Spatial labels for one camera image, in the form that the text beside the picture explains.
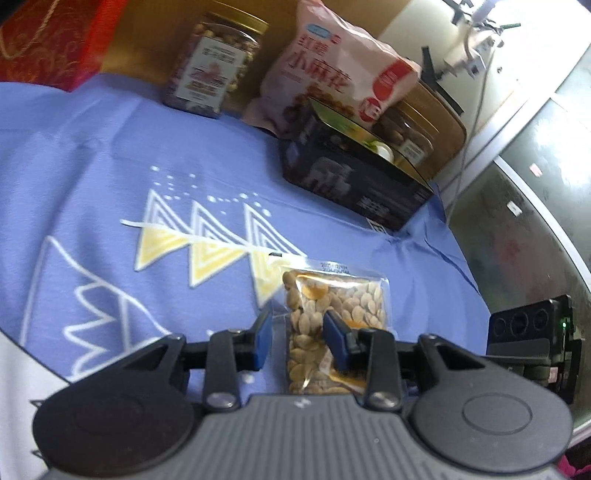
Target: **white wall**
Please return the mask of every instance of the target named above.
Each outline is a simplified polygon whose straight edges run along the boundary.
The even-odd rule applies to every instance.
[[[421,47],[429,46],[435,68],[440,69],[444,55],[464,32],[451,23],[452,15],[441,0],[412,0],[378,38],[419,63]],[[491,18],[522,26],[503,33],[505,46],[495,53],[480,127],[514,92],[530,95],[552,77],[566,76],[565,66],[572,65],[573,56],[581,55],[591,42],[591,14],[576,0],[504,0]],[[440,82],[464,109],[465,125],[473,122],[482,77],[474,80],[462,73]]]

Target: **red gift box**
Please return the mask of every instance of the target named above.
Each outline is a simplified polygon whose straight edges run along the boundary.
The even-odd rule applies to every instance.
[[[0,27],[0,80],[71,91],[100,70],[127,0],[29,0]]]

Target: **pink snack bag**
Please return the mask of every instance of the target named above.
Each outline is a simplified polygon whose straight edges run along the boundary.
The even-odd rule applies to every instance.
[[[261,83],[242,119],[288,137],[308,97],[366,129],[418,82],[420,67],[344,21],[320,0],[300,0],[297,36]]]

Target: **yellow triangle pattern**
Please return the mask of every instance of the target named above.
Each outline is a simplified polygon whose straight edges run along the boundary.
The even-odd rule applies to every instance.
[[[159,258],[188,244],[189,239],[181,232],[166,227],[145,226],[135,257],[135,270],[143,270]]]
[[[252,276],[255,283],[256,301],[262,307],[283,284],[283,269],[289,265],[286,258],[269,257],[265,251],[251,252]]]
[[[221,243],[205,237],[193,241],[189,273],[191,286],[199,285],[245,254],[242,245]]]

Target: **blue tablecloth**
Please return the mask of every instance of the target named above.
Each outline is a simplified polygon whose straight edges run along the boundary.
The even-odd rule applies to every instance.
[[[11,345],[75,381],[166,332],[197,341],[248,326],[247,246],[380,271],[399,339],[434,332],[484,353],[489,312],[438,198],[395,236],[376,232],[283,180],[273,137],[157,96],[108,74],[73,93],[0,84],[0,329]],[[196,251],[190,235],[228,247]],[[0,397],[35,381],[1,360],[11,384]],[[279,389],[272,358],[243,380],[245,394]]]

